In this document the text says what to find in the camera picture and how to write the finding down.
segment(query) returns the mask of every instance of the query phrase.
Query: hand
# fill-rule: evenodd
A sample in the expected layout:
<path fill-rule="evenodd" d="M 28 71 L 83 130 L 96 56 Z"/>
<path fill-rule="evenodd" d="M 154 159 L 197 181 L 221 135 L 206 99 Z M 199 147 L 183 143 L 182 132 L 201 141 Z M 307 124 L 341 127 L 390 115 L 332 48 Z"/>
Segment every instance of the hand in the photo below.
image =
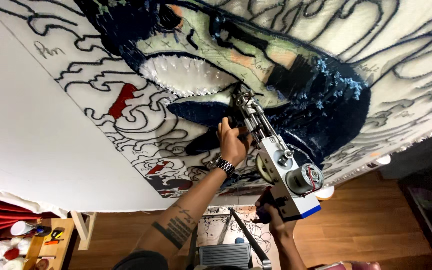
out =
<path fill-rule="evenodd" d="M 231 129 L 228 118 L 223 118 L 217 126 L 219 143 L 221 146 L 221 158 L 237 167 L 248 154 L 253 137 L 246 127 Z M 246 141 L 239 140 L 239 135 L 248 134 Z"/>
<path fill-rule="evenodd" d="M 259 197 L 258 201 L 254 204 L 256 207 L 261 206 L 261 199 L 267 192 L 271 192 L 270 189 L 266 189 L 264 193 Z M 263 205 L 264 210 L 271 215 L 271 222 L 269 223 L 269 232 L 273 235 L 276 242 L 291 241 L 294 243 L 293 232 L 296 226 L 296 220 L 284 222 L 279 215 L 278 209 L 270 204 Z"/>

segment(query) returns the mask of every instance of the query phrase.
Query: metal watch band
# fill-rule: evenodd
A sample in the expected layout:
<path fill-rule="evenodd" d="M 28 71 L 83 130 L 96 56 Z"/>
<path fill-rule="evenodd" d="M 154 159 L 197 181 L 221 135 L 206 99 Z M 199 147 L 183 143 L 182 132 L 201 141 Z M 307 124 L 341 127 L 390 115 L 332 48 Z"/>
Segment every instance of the metal watch band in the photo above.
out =
<path fill-rule="evenodd" d="M 221 159 L 221 160 L 219 161 L 217 167 L 223 169 L 223 171 L 226 172 L 226 175 L 227 175 L 228 177 L 231 177 L 231 175 L 234 173 L 234 170 L 235 170 L 233 164 L 227 162 L 227 161 L 224 160 L 224 159 Z"/>

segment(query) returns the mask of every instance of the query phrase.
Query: forearm tattoo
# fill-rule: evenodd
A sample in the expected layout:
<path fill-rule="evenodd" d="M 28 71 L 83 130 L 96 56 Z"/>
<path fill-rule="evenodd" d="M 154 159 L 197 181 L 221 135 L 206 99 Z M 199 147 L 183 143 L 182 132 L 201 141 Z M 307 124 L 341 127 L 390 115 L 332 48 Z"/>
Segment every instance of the forearm tattoo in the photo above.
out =
<path fill-rule="evenodd" d="M 179 213 L 182 215 L 176 216 L 169 220 L 166 228 L 161 226 L 156 221 L 153 223 L 153 227 L 161 232 L 166 239 L 171 241 L 174 246 L 178 249 L 181 249 L 191 236 L 193 229 L 197 223 L 194 219 L 189 215 L 189 210 L 182 209 L 179 205 L 174 204 L 171 207 L 177 207 L 180 209 Z"/>

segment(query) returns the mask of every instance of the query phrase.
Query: wooden table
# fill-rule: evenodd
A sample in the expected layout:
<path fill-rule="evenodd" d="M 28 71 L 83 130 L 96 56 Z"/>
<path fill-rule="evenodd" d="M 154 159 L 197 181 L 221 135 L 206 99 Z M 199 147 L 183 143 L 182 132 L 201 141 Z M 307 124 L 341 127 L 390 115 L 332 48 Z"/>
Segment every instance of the wooden table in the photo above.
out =
<path fill-rule="evenodd" d="M 45 237 L 33 237 L 31 240 L 31 246 L 29 247 L 28 254 L 26 255 L 26 263 L 24 264 L 24 270 L 33 269 L 33 267 L 41 260 L 38 257 L 41 256 L 56 256 L 55 259 L 49 260 L 48 269 L 61 270 L 63 261 L 70 245 L 71 236 L 75 229 L 75 223 L 72 218 L 51 218 L 42 219 L 41 225 L 50 226 L 54 229 L 64 229 L 63 235 L 58 238 L 61 240 L 58 244 L 44 245 L 45 242 L 51 241 L 51 235 Z"/>

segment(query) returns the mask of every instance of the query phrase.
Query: gear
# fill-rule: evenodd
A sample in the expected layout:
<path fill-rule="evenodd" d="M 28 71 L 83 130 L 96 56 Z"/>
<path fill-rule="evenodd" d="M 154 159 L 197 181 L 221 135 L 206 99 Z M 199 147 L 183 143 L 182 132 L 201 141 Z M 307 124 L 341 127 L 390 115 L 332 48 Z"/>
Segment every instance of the gear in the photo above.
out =
<path fill-rule="evenodd" d="M 268 169 L 266 169 L 266 166 L 265 166 L 265 163 L 263 162 L 263 159 L 261 158 L 261 156 L 259 154 L 256 156 L 256 167 L 258 168 L 258 172 L 264 181 L 266 181 L 272 185 L 275 184 L 273 179 L 271 178 L 271 175 L 269 175 L 269 173 L 268 173 Z"/>

